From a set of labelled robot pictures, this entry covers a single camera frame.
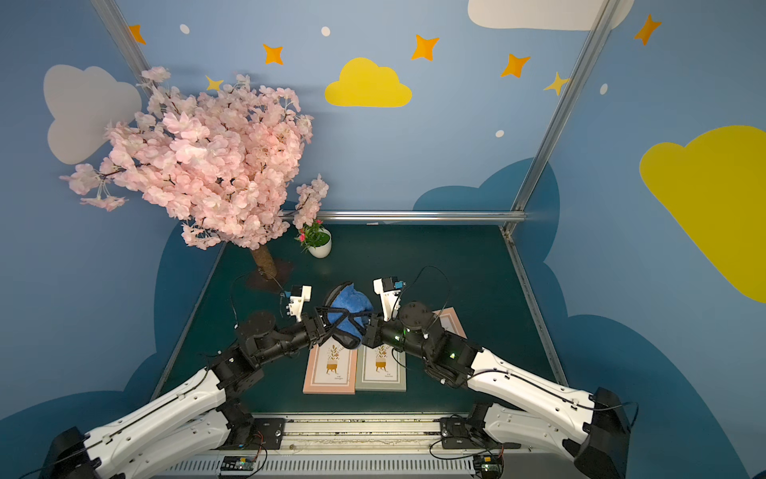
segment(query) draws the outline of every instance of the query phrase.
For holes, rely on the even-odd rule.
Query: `picture of potted plant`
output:
[[[333,371],[335,374],[338,374],[338,358],[340,357],[340,349],[337,346],[333,346],[330,348],[330,351],[327,353],[327,372],[325,374],[329,374],[330,371]]]
[[[378,372],[381,369],[388,372],[385,368],[387,356],[388,351],[386,350],[385,344],[383,344],[378,348],[378,355],[375,358],[375,372]]]
[[[324,258],[332,249],[332,235],[322,226],[321,220],[314,220],[310,225],[303,226],[300,235],[295,239],[300,241],[303,250],[308,250],[315,258]]]

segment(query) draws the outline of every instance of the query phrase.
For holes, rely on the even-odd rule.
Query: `blue fabric item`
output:
[[[330,306],[341,307],[341,308],[349,310],[352,313],[363,313],[365,311],[373,311],[372,303],[370,303],[370,300],[367,298],[367,296],[364,293],[360,293],[356,289],[354,289],[353,284],[350,284],[349,286],[344,287]],[[340,317],[341,317],[341,313],[329,313],[327,315],[327,319],[330,320],[331,324],[334,324],[337,320],[340,319]],[[367,325],[370,323],[369,317],[356,317],[353,320],[356,321],[358,325],[363,326],[364,328],[366,328]],[[351,319],[346,318],[342,323],[338,325],[338,329],[341,331],[346,331],[347,333],[353,334],[354,336],[361,339],[362,335],[359,333],[359,331],[357,331],[357,329],[349,321],[351,321]]]

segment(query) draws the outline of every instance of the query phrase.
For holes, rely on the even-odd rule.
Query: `artificial cherry blossom tree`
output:
[[[311,120],[298,115],[298,96],[288,89],[251,90],[250,77],[237,75],[234,86],[218,95],[182,97],[163,67],[143,71],[141,86],[152,91],[147,110],[136,113],[136,127],[108,126],[112,151],[98,170],[80,164],[61,176],[78,195],[98,188],[82,203],[112,211],[125,203],[107,184],[140,191],[143,198],[184,222],[189,246],[206,249],[221,241],[249,248],[260,271],[276,279],[266,243],[290,224],[280,208],[287,186],[298,174],[303,147],[311,143]],[[311,225],[327,195],[322,177],[297,189],[293,223]]]

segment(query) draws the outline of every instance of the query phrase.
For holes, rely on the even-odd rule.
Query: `white flower pot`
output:
[[[322,231],[324,231],[325,233],[329,235],[330,241],[327,241],[327,244],[318,246],[316,248],[314,248],[313,246],[309,246],[309,253],[311,253],[315,258],[324,258],[328,254],[330,254],[330,250],[332,249],[332,233],[330,233],[324,228],[322,228]]]

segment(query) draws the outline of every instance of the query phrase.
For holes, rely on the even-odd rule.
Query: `tree base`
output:
[[[279,258],[274,259],[274,264],[277,266],[276,281],[268,275],[255,270],[247,277],[247,283],[245,283],[247,287],[251,290],[280,294],[282,292],[280,284],[287,288],[287,280],[290,279],[290,274],[293,272],[293,264],[289,261],[280,260]]]

